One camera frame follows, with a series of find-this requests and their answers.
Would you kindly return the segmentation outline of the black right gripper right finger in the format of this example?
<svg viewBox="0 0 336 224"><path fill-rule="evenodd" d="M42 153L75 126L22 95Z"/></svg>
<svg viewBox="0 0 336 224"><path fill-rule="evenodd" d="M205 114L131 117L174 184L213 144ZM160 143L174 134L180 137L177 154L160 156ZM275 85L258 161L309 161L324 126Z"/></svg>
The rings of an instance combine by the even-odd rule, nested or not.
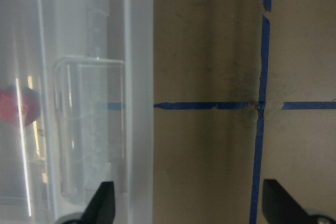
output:
<svg viewBox="0 0 336 224"><path fill-rule="evenodd" d="M275 179L264 179L262 212L270 224L335 223L321 214L308 214Z"/></svg>

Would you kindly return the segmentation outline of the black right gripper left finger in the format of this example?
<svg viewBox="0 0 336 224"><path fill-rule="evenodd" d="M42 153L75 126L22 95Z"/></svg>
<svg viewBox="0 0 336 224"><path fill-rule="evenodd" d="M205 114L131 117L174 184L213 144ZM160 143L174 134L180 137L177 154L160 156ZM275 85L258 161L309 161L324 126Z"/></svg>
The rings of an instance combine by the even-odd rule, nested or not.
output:
<svg viewBox="0 0 336 224"><path fill-rule="evenodd" d="M114 183L102 182L78 223L112 224L115 213Z"/></svg>

